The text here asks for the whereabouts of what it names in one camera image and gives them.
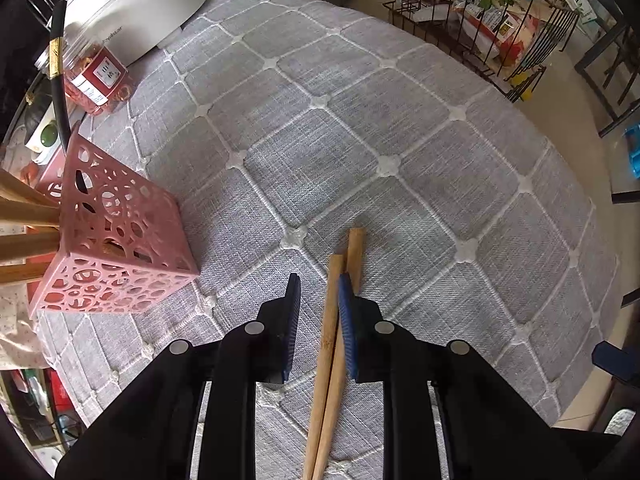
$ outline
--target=black metal wire rack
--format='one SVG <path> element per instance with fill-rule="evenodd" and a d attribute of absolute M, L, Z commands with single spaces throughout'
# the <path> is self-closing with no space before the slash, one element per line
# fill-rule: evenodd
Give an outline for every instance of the black metal wire rack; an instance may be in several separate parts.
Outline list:
<path fill-rule="evenodd" d="M 494 1 L 490 10 L 480 7 L 479 0 L 393 0 L 383 5 L 389 22 L 436 44 L 512 102 L 535 89 L 546 58 L 563 41 L 564 50 L 580 19 L 577 5 L 572 8 L 567 0 L 517 0 L 511 6 Z M 500 41 L 505 23 L 512 33 Z M 526 46 L 519 41 L 521 33 L 529 35 Z"/>

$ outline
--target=blue object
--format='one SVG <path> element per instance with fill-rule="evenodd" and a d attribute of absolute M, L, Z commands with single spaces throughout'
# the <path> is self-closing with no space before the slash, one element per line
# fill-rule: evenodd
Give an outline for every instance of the blue object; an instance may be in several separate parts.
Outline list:
<path fill-rule="evenodd" d="M 633 171 L 634 177 L 640 178 L 640 123 L 627 128 L 625 137 L 631 171 Z"/>
<path fill-rule="evenodd" d="M 638 357 L 613 346 L 607 341 L 598 343 L 591 353 L 591 362 L 619 381 L 633 383 L 640 373 Z"/>
<path fill-rule="evenodd" d="M 351 320 L 351 298 L 353 289 L 351 279 L 345 272 L 340 275 L 338 287 L 338 310 L 340 311 L 340 323 L 342 325 L 342 339 L 344 339 L 344 361 L 351 379 L 358 376 L 357 351 L 355 334 L 353 333 L 353 321 Z"/>

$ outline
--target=white appliance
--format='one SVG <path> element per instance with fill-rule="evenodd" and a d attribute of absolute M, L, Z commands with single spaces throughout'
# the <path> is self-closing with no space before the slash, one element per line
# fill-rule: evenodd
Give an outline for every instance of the white appliance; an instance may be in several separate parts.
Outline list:
<path fill-rule="evenodd" d="M 205 0 L 66 0 L 65 37 L 84 30 L 127 66 L 180 26 Z"/>
<path fill-rule="evenodd" d="M 82 121 L 82 118 L 84 117 L 84 110 L 69 99 L 66 100 L 66 110 L 69 116 L 69 124 L 73 131 L 76 123 L 78 121 Z M 55 120 L 56 115 L 53 111 L 52 103 L 49 105 L 49 108 L 47 108 L 47 111 L 44 112 L 44 115 L 34 133 L 24 143 L 24 145 L 31 150 L 31 160 L 39 166 L 46 166 L 60 146 L 60 136 L 58 136 L 56 142 L 52 146 L 44 146 L 41 138 L 44 127 Z"/>

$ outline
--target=cloth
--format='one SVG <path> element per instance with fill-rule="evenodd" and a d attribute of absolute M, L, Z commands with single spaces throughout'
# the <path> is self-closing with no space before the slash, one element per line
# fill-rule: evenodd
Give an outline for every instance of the cloth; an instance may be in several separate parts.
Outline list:
<path fill-rule="evenodd" d="M 18 175 L 29 163 L 31 151 L 24 147 L 24 133 L 18 129 L 7 147 L 3 169 Z M 0 236 L 20 234 L 23 226 L 0 225 Z M 1 265 L 20 264 L 23 261 L 5 262 Z M 29 319 L 29 301 L 25 285 L 0 286 L 0 370 L 17 368 L 46 368 L 42 346 Z"/>
<path fill-rule="evenodd" d="M 222 338 L 296 272 L 291 380 L 257 385 L 255 443 L 258 478 L 299 478 L 327 258 L 351 226 L 367 230 L 361 294 L 387 319 L 465 339 L 549 423 L 569 405 L 620 306 L 618 261 L 559 153 L 492 86 L 313 0 L 207 0 L 131 72 L 129 105 L 80 133 L 176 197 L 202 274 L 144 314 L 38 314 L 88 424 L 172 340 Z M 348 381 L 329 471 L 382 477 L 382 416 L 381 385 Z"/>

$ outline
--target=wooden chopstick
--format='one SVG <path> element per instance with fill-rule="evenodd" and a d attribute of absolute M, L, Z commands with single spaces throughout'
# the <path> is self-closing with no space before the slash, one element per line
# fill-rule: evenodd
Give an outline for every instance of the wooden chopstick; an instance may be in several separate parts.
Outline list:
<path fill-rule="evenodd" d="M 49 262 L 0 266 L 0 285 L 17 285 L 41 280 Z"/>
<path fill-rule="evenodd" d="M 318 454 L 324 406 L 329 389 L 331 363 L 334 358 L 335 336 L 338 326 L 338 279 L 344 269 L 344 255 L 329 256 L 329 272 L 326 280 L 326 299 L 324 300 L 324 315 L 320 332 L 320 351 L 318 352 L 318 371 L 314 383 L 314 400 L 311 405 L 309 432 L 306 438 L 305 465 L 302 473 L 303 480 L 311 480 Z"/>
<path fill-rule="evenodd" d="M 0 196 L 7 200 L 15 200 L 27 204 L 57 207 L 58 204 L 46 195 L 15 178 L 8 171 L 0 169 Z"/>
<path fill-rule="evenodd" d="M 1 198 L 0 223 L 59 227 L 60 209 Z"/>
<path fill-rule="evenodd" d="M 55 253 L 59 246 L 59 231 L 0 236 L 0 262 Z"/>
<path fill-rule="evenodd" d="M 362 277 L 362 254 L 364 252 L 364 239 L 366 231 L 364 227 L 349 229 L 349 246 L 347 248 L 347 272 L 351 279 L 353 293 L 360 292 L 360 279 Z M 342 391 L 347 380 L 346 363 L 344 361 L 344 340 L 342 339 L 342 329 L 338 323 L 338 333 L 335 340 L 334 360 L 331 368 L 331 378 L 329 379 L 329 391 L 326 396 L 324 417 L 322 419 L 322 431 L 318 445 L 318 455 L 314 465 L 312 480 L 321 480 L 324 475 L 329 453 L 331 452 L 331 442 L 334 437 L 335 423 L 340 413 L 340 403 L 342 402 Z"/>

